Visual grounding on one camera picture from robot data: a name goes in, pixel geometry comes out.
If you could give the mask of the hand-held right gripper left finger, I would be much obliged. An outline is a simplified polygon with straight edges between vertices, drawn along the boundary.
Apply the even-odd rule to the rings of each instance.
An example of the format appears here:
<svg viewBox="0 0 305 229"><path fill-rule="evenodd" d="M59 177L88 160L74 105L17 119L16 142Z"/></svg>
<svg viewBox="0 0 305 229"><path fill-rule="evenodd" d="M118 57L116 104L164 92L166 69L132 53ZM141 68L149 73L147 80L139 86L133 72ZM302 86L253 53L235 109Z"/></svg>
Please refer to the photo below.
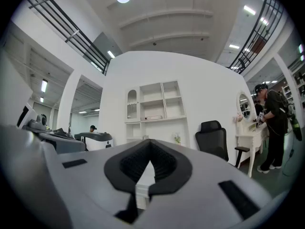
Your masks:
<svg viewBox="0 0 305 229"><path fill-rule="evenodd" d="M108 212L68 175L53 146L31 132L1 126L0 173L25 210L24 229L148 228L129 210L131 180L123 209Z"/></svg>

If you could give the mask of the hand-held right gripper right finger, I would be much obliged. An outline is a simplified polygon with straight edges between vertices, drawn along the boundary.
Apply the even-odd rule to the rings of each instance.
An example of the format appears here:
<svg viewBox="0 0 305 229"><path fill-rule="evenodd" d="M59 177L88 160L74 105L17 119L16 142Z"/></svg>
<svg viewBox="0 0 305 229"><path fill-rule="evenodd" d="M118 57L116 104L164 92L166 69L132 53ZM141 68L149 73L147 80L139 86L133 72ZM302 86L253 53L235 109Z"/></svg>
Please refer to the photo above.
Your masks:
<svg viewBox="0 0 305 229"><path fill-rule="evenodd" d="M254 179L225 160L198 150L161 141L185 155L193 166L188 182L177 192L154 196L138 217L140 229L257 229L267 222L287 196L275 198ZM242 218L219 183L233 181L259 210Z"/></svg>

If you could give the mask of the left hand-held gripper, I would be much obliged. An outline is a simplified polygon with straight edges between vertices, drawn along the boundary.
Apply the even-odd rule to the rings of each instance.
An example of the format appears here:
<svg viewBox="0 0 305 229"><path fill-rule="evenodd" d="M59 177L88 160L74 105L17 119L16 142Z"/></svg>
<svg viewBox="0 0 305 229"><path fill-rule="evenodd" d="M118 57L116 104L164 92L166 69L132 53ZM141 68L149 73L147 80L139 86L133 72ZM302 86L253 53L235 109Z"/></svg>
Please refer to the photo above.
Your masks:
<svg viewBox="0 0 305 229"><path fill-rule="evenodd" d="M46 125L46 118L43 115L37 114L30 104L26 103L23 111L18 119L17 128L32 132L41 141L50 143L58 154L77 153L86 151L86 144L82 141L74 140L74 137L65 132L62 128L50 129ZM53 141L40 135L52 135L60 137Z"/></svg>

